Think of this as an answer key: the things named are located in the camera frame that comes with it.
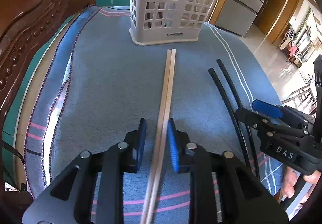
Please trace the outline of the person's right hand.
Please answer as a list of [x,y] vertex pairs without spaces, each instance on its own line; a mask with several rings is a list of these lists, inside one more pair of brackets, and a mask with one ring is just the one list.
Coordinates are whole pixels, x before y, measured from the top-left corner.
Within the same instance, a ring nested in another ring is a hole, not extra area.
[[[303,176],[303,180],[305,182],[311,183],[312,186],[309,189],[308,193],[303,197],[301,203],[305,203],[308,197],[311,195],[314,190],[319,178],[321,176],[321,172],[316,170],[312,175]],[[281,185],[280,197],[287,197],[291,199],[295,194],[294,186],[298,181],[297,173],[291,168],[287,167],[284,173],[283,183]]]

